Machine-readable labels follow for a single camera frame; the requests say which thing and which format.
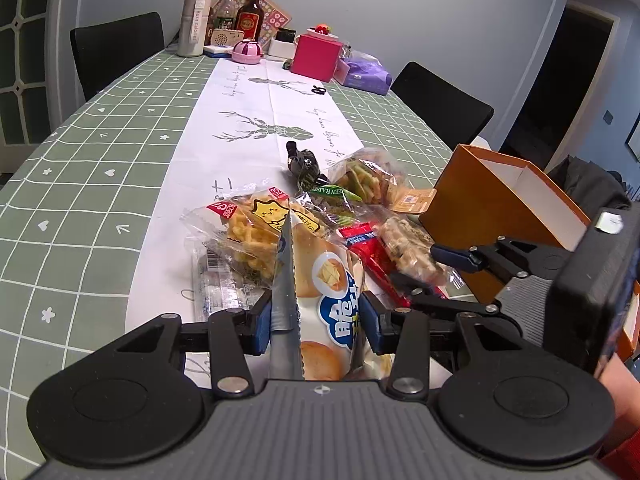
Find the yellow cartoon label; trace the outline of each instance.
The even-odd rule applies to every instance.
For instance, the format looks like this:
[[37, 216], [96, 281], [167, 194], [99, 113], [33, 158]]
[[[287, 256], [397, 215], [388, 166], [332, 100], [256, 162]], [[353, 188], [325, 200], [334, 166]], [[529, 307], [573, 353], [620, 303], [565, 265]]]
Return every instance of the yellow cartoon label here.
[[[281, 206], [275, 200], [268, 200], [266, 202], [263, 202], [262, 200], [254, 200], [254, 207], [251, 209], [251, 212], [276, 229], [276, 231], [281, 232], [289, 209]], [[313, 221], [304, 213], [296, 211], [296, 215], [312, 233], [315, 233], [320, 229], [320, 224]]]

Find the gray ribbed panel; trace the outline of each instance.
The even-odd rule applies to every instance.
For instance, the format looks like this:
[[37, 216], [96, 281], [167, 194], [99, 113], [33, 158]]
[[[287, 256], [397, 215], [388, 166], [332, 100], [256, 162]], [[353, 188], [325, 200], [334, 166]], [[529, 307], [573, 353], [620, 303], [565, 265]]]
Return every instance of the gray ribbed panel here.
[[537, 276], [512, 278], [495, 297], [500, 301], [500, 311], [519, 323], [523, 338], [540, 347], [545, 328], [546, 294], [551, 283]]
[[186, 446], [121, 470], [49, 462], [37, 480], [596, 480], [595, 462], [558, 471], [509, 470], [461, 450], [423, 404], [392, 400], [376, 383], [270, 381], [250, 400], [222, 402]]

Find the red snack package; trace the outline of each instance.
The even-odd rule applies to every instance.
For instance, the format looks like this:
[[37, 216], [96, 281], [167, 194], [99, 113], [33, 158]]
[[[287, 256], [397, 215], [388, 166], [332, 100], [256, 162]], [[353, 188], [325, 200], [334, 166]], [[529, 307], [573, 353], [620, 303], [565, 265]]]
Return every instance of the red snack package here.
[[352, 227], [343, 227], [338, 232], [344, 238], [347, 248], [357, 254], [362, 263], [373, 274], [376, 283], [391, 297], [397, 306], [411, 308], [411, 301], [400, 296], [391, 284], [389, 274], [396, 270], [395, 264], [389, 259], [385, 248], [372, 231], [368, 222]]

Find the barcode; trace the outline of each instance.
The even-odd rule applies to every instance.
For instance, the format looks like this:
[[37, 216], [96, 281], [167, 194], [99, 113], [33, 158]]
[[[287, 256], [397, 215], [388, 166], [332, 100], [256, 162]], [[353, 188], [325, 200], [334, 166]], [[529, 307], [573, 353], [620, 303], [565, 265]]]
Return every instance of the barcode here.
[[220, 272], [224, 270], [224, 262], [214, 251], [207, 248], [207, 271]]

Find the red cube box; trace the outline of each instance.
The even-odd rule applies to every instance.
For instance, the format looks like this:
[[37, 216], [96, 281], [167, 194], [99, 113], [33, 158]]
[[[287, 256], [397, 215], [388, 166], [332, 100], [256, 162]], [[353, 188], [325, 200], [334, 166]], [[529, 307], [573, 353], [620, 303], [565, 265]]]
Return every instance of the red cube box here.
[[342, 43], [302, 34], [298, 38], [296, 56], [291, 64], [294, 74], [305, 75], [328, 83], [340, 59]]

